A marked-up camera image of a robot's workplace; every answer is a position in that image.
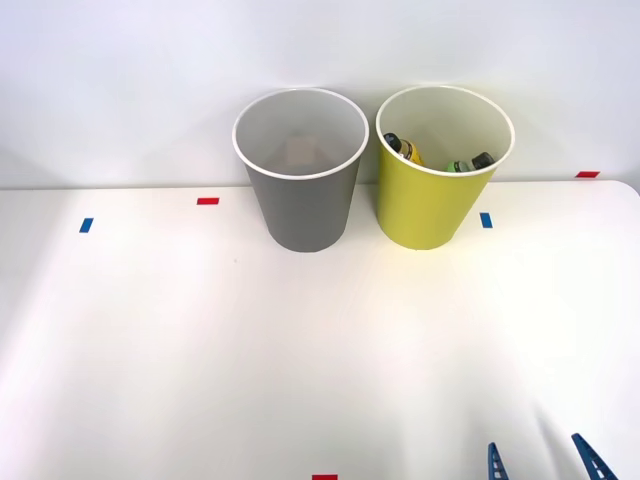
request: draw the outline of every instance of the green bottle cap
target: green bottle cap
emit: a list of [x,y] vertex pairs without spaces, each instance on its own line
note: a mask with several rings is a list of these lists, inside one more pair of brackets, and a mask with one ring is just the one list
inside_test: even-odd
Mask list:
[[480,155],[471,160],[471,163],[473,164],[473,168],[475,168],[476,170],[482,170],[483,168],[487,168],[488,166],[493,165],[495,163],[495,160],[487,152],[482,152]]
[[471,171],[471,169],[466,162],[449,162],[449,165],[447,165],[447,172],[450,173],[464,173],[469,171]]

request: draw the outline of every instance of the yellow bin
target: yellow bin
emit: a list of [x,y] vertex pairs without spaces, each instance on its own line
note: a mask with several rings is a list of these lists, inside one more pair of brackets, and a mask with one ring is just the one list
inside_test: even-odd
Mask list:
[[[380,142],[378,222],[394,242],[416,250],[436,248],[453,237],[491,176],[515,143],[507,114],[488,98],[452,86],[413,87],[396,93],[376,116]],[[425,167],[393,151],[383,135],[414,143]],[[451,161],[488,152],[495,163],[449,173]]]

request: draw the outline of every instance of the bin rim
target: bin rim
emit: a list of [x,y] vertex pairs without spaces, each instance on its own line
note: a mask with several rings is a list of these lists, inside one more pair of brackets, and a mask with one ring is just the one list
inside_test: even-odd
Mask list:
[[[480,100],[485,101],[486,103],[491,105],[493,108],[495,108],[500,113],[500,115],[502,115],[502,118],[504,118],[505,122],[507,123],[507,126],[509,127],[509,133],[511,136],[511,142],[509,143],[509,148],[507,148],[507,151],[505,152],[505,154],[502,157],[500,157],[498,160],[496,160],[496,162],[493,165],[491,165],[488,168],[483,168],[482,170],[474,170],[472,172],[443,172],[441,170],[434,170],[432,168],[421,167],[420,165],[410,162],[409,160],[402,157],[399,153],[394,151],[389,146],[389,144],[384,140],[384,134],[380,130],[380,117],[382,115],[382,112],[384,111],[385,107],[389,103],[391,103],[396,97],[399,97],[400,95],[404,95],[405,93],[413,90],[424,90],[427,88],[448,88],[451,90],[458,90],[460,92],[473,95],[474,97],[477,97]],[[441,177],[455,177],[455,178],[474,177],[476,175],[484,175],[485,173],[492,172],[493,170],[498,168],[502,162],[504,162],[507,159],[507,157],[513,151],[513,147],[516,143],[516,132],[515,132],[515,129],[513,128],[513,123],[511,122],[509,115],[507,115],[506,112],[498,104],[496,104],[492,100],[489,100],[484,95],[480,95],[479,93],[474,92],[473,90],[469,90],[468,88],[463,88],[463,87],[457,87],[454,85],[417,85],[414,87],[405,88],[404,90],[400,90],[399,92],[394,93],[389,98],[387,98],[385,102],[378,109],[378,113],[376,114],[376,132],[378,134],[378,140],[382,144],[383,148],[385,148],[389,153],[391,153],[391,155],[393,155],[396,159],[400,160],[402,163],[404,163],[405,165],[408,165],[411,168],[415,168],[416,170],[430,173],[432,175],[439,175]]]
[[[242,120],[242,117],[244,117],[244,115],[252,107],[254,107],[258,103],[262,102],[263,100],[266,100],[267,98],[275,97],[276,95],[281,95],[283,93],[295,92],[295,91],[316,92],[316,93],[324,93],[324,94],[332,95],[332,96],[337,97],[340,100],[343,100],[346,103],[348,103],[358,113],[358,115],[360,116],[360,118],[362,120],[362,123],[364,124],[364,138],[362,140],[362,145],[360,145],[360,148],[358,148],[358,151],[356,151],[356,153],[352,157],[350,157],[347,161],[341,163],[337,167],[331,168],[329,170],[325,170],[323,172],[313,173],[313,174],[310,174],[310,175],[284,175],[282,173],[272,172],[272,171],[267,170],[265,168],[259,167],[255,163],[251,162],[242,153],[242,151],[240,150],[240,147],[238,146],[238,140],[237,140],[238,125],[240,124],[240,121]],[[324,88],[316,88],[316,87],[283,88],[283,89],[280,89],[280,90],[276,90],[275,92],[267,93],[266,95],[263,95],[263,96],[255,99],[253,102],[249,103],[249,105],[247,105],[240,112],[240,114],[238,115],[238,118],[236,118],[236,121],[233,124],[233,130],[232,130],[232,133],[231,133],[231,141],[233,142],[233,148],[236,151],[236,154],[240,157],[240,159],[247,166],[249,166],[250,168],[252,168],[253,170],[255,170],[257,172],[262,173],[263,175],[267,175],[269,177],[274,177],[274,178],[279,178],[279,179],[282,179],[282,180],[313,180],[313,179],[316,179],[316,178],[327,177],[327,176],[332,175],[334,173],[337,173],[337,172],[339,172],[341,170],[344,170],[349,165],[351,165],[353,162],[358,160],[358,158],[360,158],[360,156],[362,155],[362,152],[364,151],[364,149],[367,146],[367,143],[369,143],[369,122],[367,120],[366,115],[362,111],[362,109],[353,100],[350,100],[347,97],[345,97],[344,95],[340,95],[339,93],[332,92],[331,90],[326,90]]]

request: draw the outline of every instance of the table surface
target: table surface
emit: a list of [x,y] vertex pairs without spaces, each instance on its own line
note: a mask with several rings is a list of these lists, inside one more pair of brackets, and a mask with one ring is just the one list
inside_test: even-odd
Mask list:
[[490,184],[433,251],[374,196],[300,254],[250,188],[0,192],[2,479],[637,478],[636,192]]

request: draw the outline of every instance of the bottle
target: bottle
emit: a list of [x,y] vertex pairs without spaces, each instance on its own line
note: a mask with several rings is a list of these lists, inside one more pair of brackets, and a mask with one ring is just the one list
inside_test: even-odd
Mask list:
[[489,155],[487,152],[482,152],[480,155],[471,160],[473,168],[469,167],[469,164],[467,162],[450,162],[449,165],[447,165],[447,172],[464,173],[471,172],[473,170],[482,170],[483,168],[487,168],[494,163],[495,160],[491,155]]
[[385,133],[384,140],[389,144],[391,149],[398,153],[401,157],[406,158],[410,162],[424,167],[418,147],[408,140],[401,140],[395,133]]

